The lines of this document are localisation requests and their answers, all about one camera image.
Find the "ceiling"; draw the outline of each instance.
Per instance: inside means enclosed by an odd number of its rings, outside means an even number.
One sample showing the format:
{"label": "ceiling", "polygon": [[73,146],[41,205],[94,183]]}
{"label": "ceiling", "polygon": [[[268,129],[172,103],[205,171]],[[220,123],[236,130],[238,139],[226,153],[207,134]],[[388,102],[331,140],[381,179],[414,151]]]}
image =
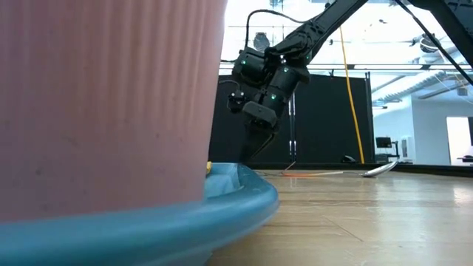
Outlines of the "ceiling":
{"label": "ceiling", "polygon": [[[273,9],[294,19],[304,21],[323,11],[325,2],[325,0],[284,0],[283,2],[279,0],[279,4],[273,7],[269,0],[228,0],[222,59],[235,59],[239,50],[243,48],[247,15],[251,11]],[[409,8],[435,34],[447,51],[454,52],[456,50],[432,14],[412,5]],[[297,23],[280,16],[257,13],[250,21],[249,46],[253,45],[252,40],[256,33],[265,33],[270,45],[274,45],[298,26]],[[400,7],[391,6],[389,1],[369,1],[341,28],[348,64],[449,64],[438,52],[425,53],[421,51],[418,43],[412,45],[412,39],[418,39],[423,33],[422,29],[412,20],[412,17]],[[333,43],[326,43],[313,59],[312,64],[343,64],[340,31],[337,30],[333,33],[329,40],[333,40]],[[464,58],[459,54],[456,55],[456,60],[460,62]],[[371,73],[372,88],[399,75],[407,75],[408,78],[415,78],[413,76],[417,75],[416,72],[406,73],[395,69],[390,71],[388,75],[386,72],[372,71]],[[336,75],[344,75],[344,72],[337,71]],[[350,76],[364,77],[364,71],[352,71]],[[406,86],[403,83],[406,83],[406,80],[400,79],[383,89],[400,89],[401,86]],[[442,86],[437,84],[427,87],[416,92],[415,95],[423,95]],[[456,92],[446,92],[426,100],[462,99],[457,96]]]}

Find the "blue plastic tray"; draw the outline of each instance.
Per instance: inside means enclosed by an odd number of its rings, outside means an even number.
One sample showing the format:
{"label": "blue plastic tray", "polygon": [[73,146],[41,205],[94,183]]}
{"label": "blue plastic tray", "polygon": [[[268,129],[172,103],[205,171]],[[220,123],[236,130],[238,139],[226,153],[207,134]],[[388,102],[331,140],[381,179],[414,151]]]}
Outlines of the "blue plastic tray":
{"label": "blue plastic tray", "polygon": [[165,208],[0,225],[0,265],[203,265],[265,224],[276,189],[254,171],[213,164],[206,199]]}

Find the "robotic arm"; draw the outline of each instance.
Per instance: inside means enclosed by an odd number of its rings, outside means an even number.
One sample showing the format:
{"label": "robotic arm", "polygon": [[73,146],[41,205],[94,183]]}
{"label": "robotic arm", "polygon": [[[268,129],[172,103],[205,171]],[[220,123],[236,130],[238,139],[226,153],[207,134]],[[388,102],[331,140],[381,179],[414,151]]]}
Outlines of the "robotic arm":
{"label": "robotic arm", "polygon": [[[469,51],[473,50],[473,42],[466,32],[461,32],[459,27],[452,30],[448,28],[452,23],[459,24],[459,21],[452,18],[452,11],[445,12],[445,9],[448,9],[445,2],[443,0],[410,1],[434,14],[470,63],[472,54]],[[279,119],[297,85],[299,82],[308,83],[310,80],[307,65],[328,37],[367,2],[368,0],[335,1],[327,5],[324,12],[304,22],[276,46],[268,47],[264,52],[258,52],[250,47],[245,47],[240,51],[234,63],[232,76],[236,82],[257,89],[257,93],[251,97],[237,90],[228,99],[228,108],[233,113],[242,112],[245,115],[246,142],[241,150],[240,161],[245,162],[251,159],[272,141],[279,129]],[[423,25],[421,27],[427,33],[427,29]],[[454,63],[440,44],[436,45]],[[457,64],[454,65],[473,84],[471,78]]]}

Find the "ribbed plastic surface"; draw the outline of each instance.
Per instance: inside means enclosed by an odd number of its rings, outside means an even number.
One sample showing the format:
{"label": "ribbed plastic surface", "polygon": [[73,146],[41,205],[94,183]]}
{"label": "ribbed plastic surface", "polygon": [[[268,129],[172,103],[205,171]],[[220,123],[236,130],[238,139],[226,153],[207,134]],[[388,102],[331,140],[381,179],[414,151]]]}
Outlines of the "ribbed plastic surface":
{"label": "ribbed plastic surface", "polygon": [[0,221],[199,200],[224,0],[0,0]]}

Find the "black curtain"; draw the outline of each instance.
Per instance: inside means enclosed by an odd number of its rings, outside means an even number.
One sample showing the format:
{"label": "black curtain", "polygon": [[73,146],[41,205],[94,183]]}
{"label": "black curtain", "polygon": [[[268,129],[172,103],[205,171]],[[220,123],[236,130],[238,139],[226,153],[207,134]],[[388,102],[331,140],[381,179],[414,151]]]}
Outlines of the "black curtain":
{"label": "black curtain", "polygon": [[[372,163],[374,145],[369,86],[364,78],[350,78],[350,85],[364,159],[366,163]],[[344,155],[361,161],[346,78],[311,76],[309,84],[297,88],[294,105],[297,162],[340,163]]]}
{"label": "black curtain", "polygon": [[[219,77],[228,79],[231,76]],[[369,84],[363,78],[351,78],[350,83],[365,162],[374,162]],[[233,83],[221,83],[217,89],[208,156],[213,162],[238,162],[245,141],[243,116],[227,109],[228,95],[235,89]],[[241,89],[255,93],[245,85]],[[291,104],[295,115],[284,113],[275,140],[249,163],[290,163],[293,156],[300,163],[339,163],[344,155],[360,160],[345,78],[312,75],[308,85],[299,85]],[[296,144],[292,154],[291,141]]]}

